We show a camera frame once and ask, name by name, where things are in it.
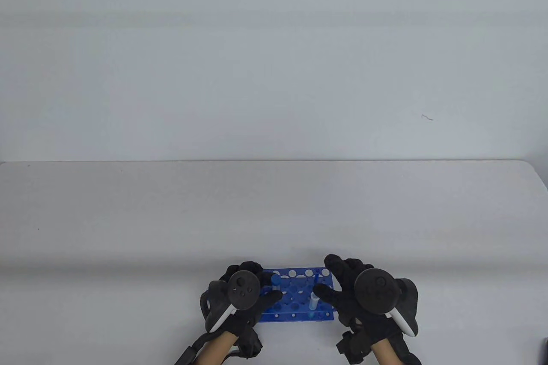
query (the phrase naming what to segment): finger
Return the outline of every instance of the finger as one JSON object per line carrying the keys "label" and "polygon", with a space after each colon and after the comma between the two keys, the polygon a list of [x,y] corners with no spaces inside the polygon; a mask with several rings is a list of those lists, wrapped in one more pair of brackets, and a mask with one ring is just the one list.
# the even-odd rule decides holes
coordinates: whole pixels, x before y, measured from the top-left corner
{"label": "finger", "polygon": [[344,262],[350,267],[351,270],[356,271],[356,273],[361,273],[366,269],[373,268],[371,264],[364,264],[362,260],[356,258],[347,258]]}
{"label": "finger", "polygon": [[255,275],[262,272],[261,264],[258,264],[254,261],[246,261],[240,264],[239,268],[241,270],[249,271]]}
{"label": "finger", "polygon": [[342,289],[351,288],[356,280],[356,275],[353,275],[352,270],[341,257],[335,254],[329,254],[323,260],[325,267],[337,278]]}
{"label": "finger", "polygon": [[255,306],[253,307],[253,310],[255,312],[264,312],[268,308],[270,308],[272,305],[276,304],[280,299],[282,299],[282,291],[271,291],[266,295],[263,295],[259,298]]}
{"label": "finger", "polygon": [[274,275],[274,273],[269,273],[268,271],[262,271],[262,273],[257,275],[261,282],[261,288],[266,285],[272,285],[272,275]]}
{"label": "finger", "polygon": [[227,269],[226,269],[226,272],[225,274],[219,278],[219,280],[221,281],[225,281],[225,282],[228,282],[230,277],[236,273],[239,269],[239,265],[230,265]]}
{"label": "finger", "polygon": [[329,305],[333,305],[335,308],[337,308],[337,305],[340,305],[344,298],[342,292],[335,291],[325,284],[314,285],[313,291],[319,299]]}

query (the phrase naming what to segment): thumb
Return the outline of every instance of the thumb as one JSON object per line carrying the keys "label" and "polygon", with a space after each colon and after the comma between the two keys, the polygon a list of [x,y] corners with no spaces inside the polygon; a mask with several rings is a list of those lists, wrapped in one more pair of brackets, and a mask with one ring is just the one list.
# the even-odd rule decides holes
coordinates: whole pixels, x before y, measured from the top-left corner
{"label": "thumb", "polygon": [[335,291],[325,284],[314,285],[313,291],[319,299],[329,305],[333,305],[335,308],[337,308],[343,296],[342,292]]}
{"label": "thumb", "polygon": [[261,314],[270,308],[272,305],[276,304],[280,299],[282,299],[282,291],[270,291],[268,294],[263,295],[259,298],[253,311],[260,312]]}

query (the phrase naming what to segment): test tube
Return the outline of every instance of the test tube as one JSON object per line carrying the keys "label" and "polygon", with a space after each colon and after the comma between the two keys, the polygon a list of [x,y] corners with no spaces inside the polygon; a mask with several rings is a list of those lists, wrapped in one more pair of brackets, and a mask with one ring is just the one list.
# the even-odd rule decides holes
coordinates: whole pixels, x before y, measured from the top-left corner
{"label": "test tube", "polygon": [[319,297],[316,296],[315,293],[310,293],[310,303],[309,303],[309,310],[313,311],[318,307],[318,301]]}
{"label": "test tube", "polygon": [[270,278],[270,281],[272,281],[272,290],[273,291],[279,291],[280,290],[280,284],[282,283],[282,279],[278,274],[272,275]]}

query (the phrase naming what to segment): gloved hand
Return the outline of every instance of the gloved hand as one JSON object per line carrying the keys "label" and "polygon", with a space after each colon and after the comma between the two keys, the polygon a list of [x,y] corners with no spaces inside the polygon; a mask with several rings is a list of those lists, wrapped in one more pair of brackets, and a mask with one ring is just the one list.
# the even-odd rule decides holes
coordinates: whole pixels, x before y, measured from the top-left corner
{"label": "gloved hand", "polygon": [[354,296],[356,278],[362,271],[373,268],[371,264],[364,264],[359,259],[353,258],[343,261],[335,254],[327,255],[323,262],[339,281],[342,291],[335,291],[325,284],[315,285],[313,291],[323,302],[337,309],[339,321],[344,326],[350,326],[354,332],[363,329],[370,339],[370,346],[382,339],[402,333],[392,318],[368,312],[362,308]]}
{"label": "gloved hand", "polygon": [[[273,273],[263,271],[261,265],[253,261],[247,261],[240,265],[231,265],[226,269],[225,275],[220,277],[219,280],[228,282],[234,273],[241,270],[254,273],[261,283],[261,288],[266,285],[272,285],[271,277]],[[237,311],[235,314],[230,315],[221,325],[220,329],[228,331],[235,336],[241,336],[248,326],[255,326],[261,319],[262,313],[282,299],[282,296],[282,291],[270,291],[268,294],[260,296],[259,300],[251,308]]]}

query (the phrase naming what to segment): white wall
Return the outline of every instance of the white wall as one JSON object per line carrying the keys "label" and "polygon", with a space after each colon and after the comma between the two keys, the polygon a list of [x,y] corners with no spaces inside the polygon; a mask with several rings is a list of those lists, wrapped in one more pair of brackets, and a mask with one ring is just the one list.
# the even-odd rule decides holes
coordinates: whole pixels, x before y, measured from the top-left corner
{"label": "white wall", "polygon": [[0,0],[0,45],[3,161],[525,158],[548,181],[547,0]]}

